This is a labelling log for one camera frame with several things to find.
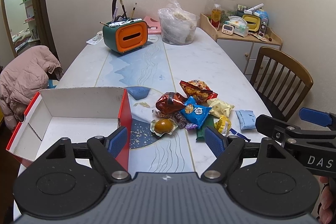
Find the bottle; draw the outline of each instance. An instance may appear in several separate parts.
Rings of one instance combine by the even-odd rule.
[[[221,23],[221,6],[220,4],[215,4],[211,12],[211,25],[217,30],[219,29],[219,24]]]

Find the yellow snack package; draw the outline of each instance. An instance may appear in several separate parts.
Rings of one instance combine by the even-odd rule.
[[[234,105],[223,102],[218,98],[209,99],[207,100],[207,103],[209,104],[209,107],[212,107],[212,109],[210,110],[210,114],[214,115],[217,118],[220,118],[221,115],[229,118],[231,109],[235,107]]]
[[[215,129],[222,135],[226,136],[231,129],[230,119],[221,115],[219,121],[215,123]]]

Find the door frame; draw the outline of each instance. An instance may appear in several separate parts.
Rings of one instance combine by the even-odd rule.
[[[53,35],[50,28],[47,5],[45,0],[32,0],[34,7],[34,15],[36,20],[37,31],[39,33],[41,45],[45,45],[49,48],[49,50],[53,53],[53,55],[58,59],[56,47],[53,40]],[[3,20],[5,23],[5,28],[7,32],[7,36],[9,39],[9,43],[14,54],[14,57],[17,57],[17,53],[14,48],[14,44],[11,38],[11,32],[8,25],[5,1],[1,0],[1,8]]]

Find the wooden floor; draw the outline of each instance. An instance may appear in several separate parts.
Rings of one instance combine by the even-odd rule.
[[[13,182],[20,168],[20,163],[6,151],[6,145],[11,135],[11,131],[3,122],[0,126],[0,223],[5,224],[10,221],[8,218],[4,221],[4,218],[8,208],[13,206]],[[12,213],[8,212],[7,215],[12,217]]]

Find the brown egg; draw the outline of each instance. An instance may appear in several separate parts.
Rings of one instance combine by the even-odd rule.
[[[155,123],[154,130],[159,134],[168,133],[173,129],[173,123],[168,119],[160,119]]]

